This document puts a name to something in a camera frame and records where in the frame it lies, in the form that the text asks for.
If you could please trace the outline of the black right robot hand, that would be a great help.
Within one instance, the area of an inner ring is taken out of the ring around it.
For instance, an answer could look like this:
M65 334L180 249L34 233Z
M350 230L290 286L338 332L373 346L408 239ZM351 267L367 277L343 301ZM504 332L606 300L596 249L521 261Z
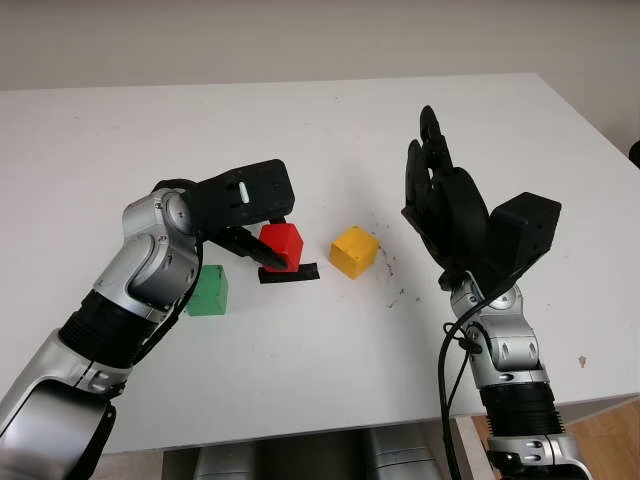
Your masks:
M420 113L419 133L408 147L401 214L443 269L441 289L452 291L483 252L489 214L471 175L453 165L429 105Z

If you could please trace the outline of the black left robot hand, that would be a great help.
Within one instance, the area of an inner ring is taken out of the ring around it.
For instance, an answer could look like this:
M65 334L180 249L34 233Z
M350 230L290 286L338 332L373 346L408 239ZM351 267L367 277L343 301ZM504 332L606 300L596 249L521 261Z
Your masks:
M253 223L251 218L226 216L217 220L201 220L193 230L201 242L210 241L239 257L250 257L264 267L285 270L288 267L285 256L246 228Z

